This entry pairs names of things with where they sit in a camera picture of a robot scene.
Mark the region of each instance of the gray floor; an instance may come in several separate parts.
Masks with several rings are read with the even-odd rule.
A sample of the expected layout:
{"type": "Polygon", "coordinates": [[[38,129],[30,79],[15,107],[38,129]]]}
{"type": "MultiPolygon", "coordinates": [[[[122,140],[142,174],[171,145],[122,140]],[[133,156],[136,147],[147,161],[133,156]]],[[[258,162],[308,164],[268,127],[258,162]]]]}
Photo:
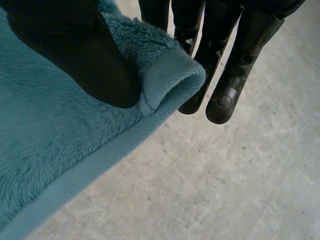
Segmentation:
{"type": "Polygon", "coordinates": [[[307,0],[287,18],[231,121],[174,114],[28,239],[320,240],[319,12],[307,0]]]}

